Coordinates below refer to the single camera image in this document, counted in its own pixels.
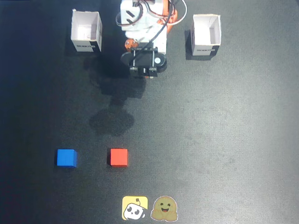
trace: robot face sticker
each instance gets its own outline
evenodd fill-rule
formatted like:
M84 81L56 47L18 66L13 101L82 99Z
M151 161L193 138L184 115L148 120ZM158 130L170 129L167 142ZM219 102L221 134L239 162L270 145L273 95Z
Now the robot face sticker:
M125 196L122 199L122 219L139 220L145 217L148 199L144 196Z
M150 216L156 221L175 222L178 219L177 203L172 197L159 197L154 203Z

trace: red cube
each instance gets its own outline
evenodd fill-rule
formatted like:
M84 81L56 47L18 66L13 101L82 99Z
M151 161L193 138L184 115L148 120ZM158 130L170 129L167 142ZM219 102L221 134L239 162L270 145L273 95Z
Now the red cube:
M127 167L128 150L125 148L112 148L110 165L113 167Z

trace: white robot part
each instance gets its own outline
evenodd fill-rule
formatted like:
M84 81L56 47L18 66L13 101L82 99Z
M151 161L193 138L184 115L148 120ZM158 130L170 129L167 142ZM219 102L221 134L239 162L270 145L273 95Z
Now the white robot part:
M137 42L149 42L157 32L162 28L163 25L158 24L160 20L156 16L153 16L142 1L139 4L142 5L140 8L137 6L138 1L136 0L122 0L121 1L121 24L134 23L140 15L141 8L143 9L142 17L138 22L133 25L122 26L122 30L125 31L125 35L128 39L134 39ZM157 13L163 14L163 0L147 1L150 9ZM167 44L167 27L162 33L153 41L154 48L158 48L158 52L166 54Z

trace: open box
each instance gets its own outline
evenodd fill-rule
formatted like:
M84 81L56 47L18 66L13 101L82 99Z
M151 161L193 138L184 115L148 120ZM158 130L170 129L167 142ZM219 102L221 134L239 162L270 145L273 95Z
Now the open box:
M191 27L193 56L214 56L221 45L220 15L195 14Z
M80 12L73 9L71 40L77 51L101 51L102 29L99 12Z

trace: smiling face sticker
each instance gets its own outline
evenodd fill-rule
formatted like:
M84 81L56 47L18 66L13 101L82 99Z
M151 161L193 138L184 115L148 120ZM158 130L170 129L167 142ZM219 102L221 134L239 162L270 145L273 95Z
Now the smiling face sticker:
M154 203L150 216L156 221L175 222L178 219L177 203L172 197L159 197Z

